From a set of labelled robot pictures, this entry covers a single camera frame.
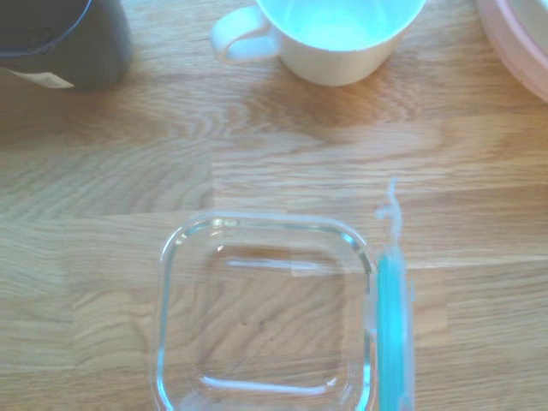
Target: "white label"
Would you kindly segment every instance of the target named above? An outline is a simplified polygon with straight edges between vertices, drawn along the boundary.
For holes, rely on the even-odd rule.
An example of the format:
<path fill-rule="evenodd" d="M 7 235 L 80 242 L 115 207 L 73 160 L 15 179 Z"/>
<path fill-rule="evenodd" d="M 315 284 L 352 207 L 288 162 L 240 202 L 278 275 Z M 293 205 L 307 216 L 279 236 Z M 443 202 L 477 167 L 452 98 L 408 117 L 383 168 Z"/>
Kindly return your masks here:
<path fill-rule="evenodd" d="M 40 74 L 26 74 L 17 73 L 11 71 L 13 74 L 18 75 L 22 79 L 32 81 L 33 83 L 40 84 L 41 86 L 48 88 L 71 88 L 74 84 L 63 80 L 61 77 L 54 75 L 53 73 L 40 73 Z"/>

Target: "white mug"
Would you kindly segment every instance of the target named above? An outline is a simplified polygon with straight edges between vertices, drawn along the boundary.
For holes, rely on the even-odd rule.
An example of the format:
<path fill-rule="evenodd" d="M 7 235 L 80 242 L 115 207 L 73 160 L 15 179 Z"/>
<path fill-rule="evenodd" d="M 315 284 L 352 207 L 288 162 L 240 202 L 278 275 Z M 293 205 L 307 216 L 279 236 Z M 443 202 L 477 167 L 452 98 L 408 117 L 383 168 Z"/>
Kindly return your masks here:
<path fill-rule="evenodd" d="M 375 71 L 426 0 L 257 0 L 211 30 L 223 63 L 280 56 L 305 80 L 344 86 Z"/>

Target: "mug handle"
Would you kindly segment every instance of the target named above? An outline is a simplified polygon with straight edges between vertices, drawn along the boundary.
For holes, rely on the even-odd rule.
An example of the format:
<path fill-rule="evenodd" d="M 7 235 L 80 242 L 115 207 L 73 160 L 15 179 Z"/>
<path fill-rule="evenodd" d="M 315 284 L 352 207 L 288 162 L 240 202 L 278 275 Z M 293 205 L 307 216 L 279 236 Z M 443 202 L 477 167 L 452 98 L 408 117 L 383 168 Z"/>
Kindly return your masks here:
<path fill-rule="evenodd" d="M 211 30 L 211 45 L 226 64 L 277 57 L 282 45 L 270 31 L 271 23 L 257 6 L 244 7 L 217 22 Z"/>

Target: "wood grain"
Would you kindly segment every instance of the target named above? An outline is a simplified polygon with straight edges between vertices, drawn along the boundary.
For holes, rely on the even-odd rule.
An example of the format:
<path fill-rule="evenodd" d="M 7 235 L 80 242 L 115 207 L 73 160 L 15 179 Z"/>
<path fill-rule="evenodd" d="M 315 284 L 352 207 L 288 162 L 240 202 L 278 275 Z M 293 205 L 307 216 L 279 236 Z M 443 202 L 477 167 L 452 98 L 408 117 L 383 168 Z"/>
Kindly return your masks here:
<path fill-rule="evenodd" d="M 306 213 L 342 219 L 377 252 L 387 228 L 373 213 L 399 176 L 418 409 L 545 409 L 548 106 L 499 62 L 474 1 L 429 0 L 377 73 L 337 89 L 278 61 L 218 63 L 211 25 L 250 3 L 125 1 L 136 54 L 110 92 L 0 73 L 0 408 L 151 409 L 158 256 L 174 229 L 213 207 Z M 317 298 L 288 286 L 280 321 L 317 324 L 314 307 L 341 295 L 307 281 Z M 274 288 L 263 297 L 282 301 Z M 173 296 L 184 319 L 191 295 Z M 336 347 L 329 313 L 322 341 Z M 217 349 L 254 337 L 250 320 L 212 332 Z M 294 348 L 315 352 L 307 332 Z M 261 347 L 256 361 L 279 348 Z M 324 351 L 325 367 L 286 377 L 333 368 Z M 188 372 L 182 361 L 167 378 L 186 390 Z"/>

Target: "square glass container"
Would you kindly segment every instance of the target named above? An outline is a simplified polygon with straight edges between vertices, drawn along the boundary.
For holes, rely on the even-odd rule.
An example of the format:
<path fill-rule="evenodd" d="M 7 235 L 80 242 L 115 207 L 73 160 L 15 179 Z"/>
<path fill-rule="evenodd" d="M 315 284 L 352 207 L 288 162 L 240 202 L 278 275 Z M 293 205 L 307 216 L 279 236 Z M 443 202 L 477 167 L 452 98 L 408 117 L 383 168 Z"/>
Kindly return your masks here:
<path fill-rule="evenodd" d="M 152 353 L 158 408 L 369 408 L 373 275 L 364 240 L 336 220 L 193 218 L 161 257 Z"/>

